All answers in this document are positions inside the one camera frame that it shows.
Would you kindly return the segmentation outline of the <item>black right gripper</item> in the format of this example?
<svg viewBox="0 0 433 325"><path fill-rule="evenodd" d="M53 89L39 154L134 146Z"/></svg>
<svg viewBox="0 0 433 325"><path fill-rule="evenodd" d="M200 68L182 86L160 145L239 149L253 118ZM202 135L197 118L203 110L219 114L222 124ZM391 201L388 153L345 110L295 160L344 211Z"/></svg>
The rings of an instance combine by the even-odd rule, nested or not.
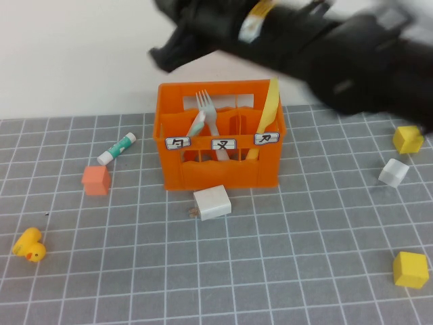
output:
<svg viewBox="0 0 433 325"><path fill-rule="evenodd" d="M156 1L156 7L176 25L163 47L149 55L164 72L216 50L240 56L244 46L238 40L240 27L251 1Z"/></svg>

